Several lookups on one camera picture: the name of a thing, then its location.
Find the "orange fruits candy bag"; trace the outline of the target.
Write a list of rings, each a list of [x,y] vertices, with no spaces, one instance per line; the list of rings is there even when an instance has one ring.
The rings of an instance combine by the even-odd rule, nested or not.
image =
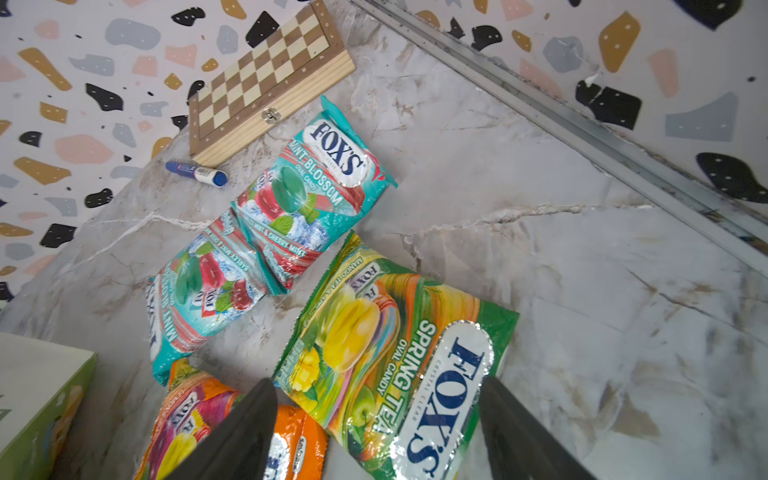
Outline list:
[[[328,435],[259,383],[241,393],[187,359],[168,392],[136,473],[139,479],[319,479]]]

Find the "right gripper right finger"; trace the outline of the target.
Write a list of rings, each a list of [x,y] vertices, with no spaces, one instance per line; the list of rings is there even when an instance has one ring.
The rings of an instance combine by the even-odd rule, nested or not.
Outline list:
[[[494,479],[594,477],[498,378],[484,380],[478,407]]]

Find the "green spring tea candy bag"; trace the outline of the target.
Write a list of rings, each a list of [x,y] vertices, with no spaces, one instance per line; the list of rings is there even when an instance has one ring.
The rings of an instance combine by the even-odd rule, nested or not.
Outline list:
[[[517,321],[350,233],[274,381],[372,477],[452,479]]]

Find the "white floral paper bag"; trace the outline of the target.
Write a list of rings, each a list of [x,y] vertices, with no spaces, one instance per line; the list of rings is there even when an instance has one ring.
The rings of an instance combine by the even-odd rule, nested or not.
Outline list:
[[[48,479],[93,377],[94,352],[1,335],[1,477]]]

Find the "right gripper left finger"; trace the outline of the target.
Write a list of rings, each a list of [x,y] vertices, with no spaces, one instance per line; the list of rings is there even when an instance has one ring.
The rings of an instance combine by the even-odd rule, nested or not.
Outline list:
[[[277,394],[265,378],[169,475],[171,479],[261,479],[277,417]]]

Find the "mint blossom candy bag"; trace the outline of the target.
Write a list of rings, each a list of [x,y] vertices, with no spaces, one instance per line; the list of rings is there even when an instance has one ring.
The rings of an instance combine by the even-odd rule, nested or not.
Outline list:
[[[233,202],[271,295],[292,289],[314,261],[395,185],[330,100]]]
[[[253,237],[230,208],[148,280],[149,355],[160,384],[168,384],[174,362],[197,351],[263,297],[286,292]]]

